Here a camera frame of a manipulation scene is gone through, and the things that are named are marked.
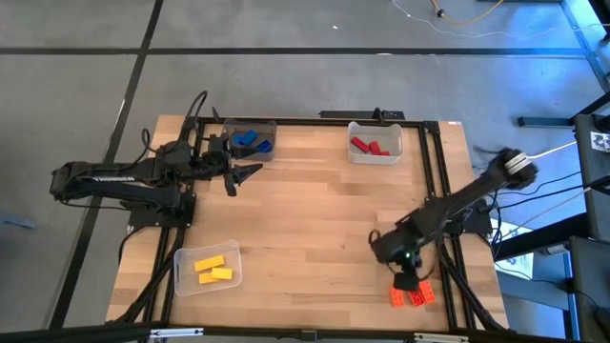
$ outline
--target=gray floor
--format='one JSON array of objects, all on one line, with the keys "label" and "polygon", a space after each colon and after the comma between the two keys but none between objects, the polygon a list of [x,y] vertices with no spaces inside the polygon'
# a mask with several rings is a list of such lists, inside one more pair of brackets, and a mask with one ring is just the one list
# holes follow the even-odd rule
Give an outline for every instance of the gray floor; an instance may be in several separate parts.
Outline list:
[{"label": "gray floor", "polygon": [[[439,34],[407,18],[392,2],[166,1],[152,40],[154,47],[426,47],[578,48],[558,5],[504,4],[472,26],[437,20],[429,2],[396,0],[412,15],[441,30],[477,34],[506,30],[527,35],[556,27],[530,40],[506,36],[478,39]],[[474,0],[446,2],[456,19],[489,8]],[[589,23],[583,0],[570,6]],[[0,47],[139,47],[153,0],[0,0]],[[598,46],[598,29],[586,32]],[[601,60],[605,51],[599,48]],[[0,56],[0,209],[33,219],[34,231],[0,228],[0,332],[39,329],[46,323],[59,275],[81,216],[48,195],[50,171],[70,160],[98,161],[107,146],[133,67],[133,56]],[[520,115],[567,117],[602,94],[583,58],[491,56],[150,56],[136,92],[117,160],[141,152],[139,132],[154,128],[159,114],[181,114],[203,89],[209,105],[227,116],[311,116],[322,110],[367,110],[379,106],[408,118],[461,121],[474,166],[490,156],[472,150],[503,146],[536,154],[574,140],[570,131],[518,129]],[[574,147],[543,157],[540,182],[579,168]],[[548,186],[577,185],[577,177]],[[558,196],[559,202],[570,194]],[[515,197],[501,198],[508,204]],[[520,223],[552,202],[502,213]],[[538,228],[583,211],[582,200],[548,213]],[[96,225],[68,317],[68,325],[104,320],[116,251],[125,234],[124,213],[103,212]],[[523,333],[548,334],[547,326],[514,318],[536,314],[527,304],[505,299],[510,324]],[[238,338],[218,338],[222,341]]]}]

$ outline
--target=plastic container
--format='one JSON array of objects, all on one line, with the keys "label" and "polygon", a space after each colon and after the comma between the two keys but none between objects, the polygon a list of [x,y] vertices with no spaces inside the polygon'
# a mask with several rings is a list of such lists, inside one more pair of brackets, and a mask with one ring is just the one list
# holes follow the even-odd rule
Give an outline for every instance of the plastic container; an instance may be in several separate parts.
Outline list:
[{"label": "plastic container", "polygon": [[271,161],[275,154],[275,134],[277,132],[277,124],[275,121],[270,121],[266,124],[256,124],[248,123],[246,121],[237,121],[235,119],[226,119],[225,125],[222,128],[222,132],[229,135],[231,146],[238,148],[241,146],[235,144],[234,136],[236,134],[241,134],[243,136],[249,130],[254,130],[258,133],[258,137],[248,146],[249,148],[255,148],[260,143],[268,140],[272,145],[272,150],[269,152],[258,152],[243,159],[251,161]]},{"label": "plastic container", "polygon": [[[352,163],[394,165],[402,156],[402,128],[399,124],[389,127],[361,126],[357,122],[351,122],[347,127],[347,159]],[[389,151],[389,156],[373,155],[366,153],[352,144],[352,138],[358,137],[365,144],[377,141],[383,151]]]},{"label": "plastic container", "polygon": [[[207,270],[196,272],[194,263],[217,255],[225,256],[222,268],[231,268],[233,278],[218,282],[199,284],[199,275]],[[180,249],[173,256],[173,284],[175,293],[179,296],[224,290],[235,287],[241,283],[241,255],[239,246],[234,240],[210,247],[195,249]]]}]

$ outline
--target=blue lego brick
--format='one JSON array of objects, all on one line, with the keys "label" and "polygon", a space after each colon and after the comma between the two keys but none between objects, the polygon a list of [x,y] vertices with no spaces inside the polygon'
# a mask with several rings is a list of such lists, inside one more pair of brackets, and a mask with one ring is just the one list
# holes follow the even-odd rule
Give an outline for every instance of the blue lego brick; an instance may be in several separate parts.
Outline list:
[{"label": "blue lego brick", "polygon": [[269,151],[274,149],[274,146],[272,146],[271,143],[268,140],[265,139],[262,143],[257,145],[256,148],[260,152],[269,152]]},{"label": "blue lego brick", "polygon": [[233,144],[234,145],[242,145],[241,143],[241,134],[234,134],[233,135]]},{"label": "blue lego brick", "polygon": [[246,132],[246,134],[241,137],[241,144],[243,145],[251,145],[258,138],[258,133],[254,130],[250,130]]}]

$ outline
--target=yellow block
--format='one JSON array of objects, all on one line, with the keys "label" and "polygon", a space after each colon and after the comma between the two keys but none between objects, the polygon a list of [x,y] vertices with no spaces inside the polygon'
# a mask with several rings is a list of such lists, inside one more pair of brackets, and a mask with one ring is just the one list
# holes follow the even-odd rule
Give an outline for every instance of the yellow block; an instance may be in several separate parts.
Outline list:
[{"label": "yellow block", "polygon": [[231,280],[233,270],[229,268],[212,268],[212,277],[215,279]]},{"label": "yellow block", "polygon": [[225,256],[218,255],[218,256],[210,257],[208,259],[204,259],[204,260],[195,262],[194,270],[196,272],[201,272],[201,271],[205,271],[209,268],[222,266],[223,264],[225,264]]},{"label": "yellow block", "polygon": [[204,272],[199,275],[200,284],[206,284],[206,283],[217,282],[217,281],[220,281],[220,280],[217,278],[213,278],[211,272]]}]

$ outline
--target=red block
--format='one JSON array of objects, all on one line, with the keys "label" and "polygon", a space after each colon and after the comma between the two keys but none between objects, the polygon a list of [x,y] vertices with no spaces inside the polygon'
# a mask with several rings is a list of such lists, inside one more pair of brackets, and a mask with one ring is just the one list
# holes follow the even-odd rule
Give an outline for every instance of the red block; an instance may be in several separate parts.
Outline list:
[{"label": "red block", "polygon": [[376,155],[381,154],[381,149],[379,148],[379,143],[377,143],[377,141],[371,142],[371,144],[369,144],[369,148],[371,148],[371,152],[373,154],[376,154]]},{"label": "red block", "polygon": [[409,297],[411,298],[411,302],[413,303],[413,306],[419,307],[426,303],[426,300],[423,298],[421,293],[419,293],[419,292],[407,292],[407,293],[409,294]]},{"label": "red block", "polygon": [[435,293],[432,291],[432,286],[428,281],[419,282],[419,291],[426,301],[426,304],[432,304],[435,302]]},{"label": "red block", "polygon": [[392,303],[392,307],[404,306],[404,294],[402,291],[390,287],[390,302]]},{"label": "red block", "polygon": [[362,140],[360,140],[360,138],[358,137],[354,137],[352,138],[352,144],[354,144],[355,146],[357,146],[360,150],[364,151],[364,152],[369,152],[369,146],[364,144],[364,142],[362,142]]}]

